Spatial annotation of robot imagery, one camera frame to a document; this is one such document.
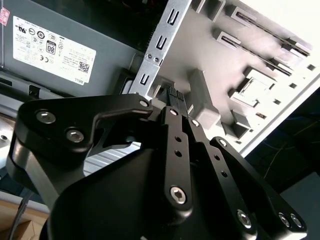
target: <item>dark cable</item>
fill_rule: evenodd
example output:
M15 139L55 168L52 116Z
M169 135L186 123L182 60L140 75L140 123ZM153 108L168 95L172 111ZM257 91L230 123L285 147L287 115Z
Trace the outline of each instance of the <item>dark cable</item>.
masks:
M25 212L25 210L27 208L29 199L31 198L31 196L33 194L34 193L29 190L26 193L26 195L24 195L24 197L22 198L22 200L20 202L20 205L18 207L18 211L16 212L16 215L14 217L14 220L13 220L13 223L12 223L12 226L11 226L11 229L10 229L10 233L9 233L9 236L8 236L8 240L12 240L13 239L14 233L16 231L16 228L17 228L18 224L19 224L19 221L20 221L22 215L24 214L24 212Z

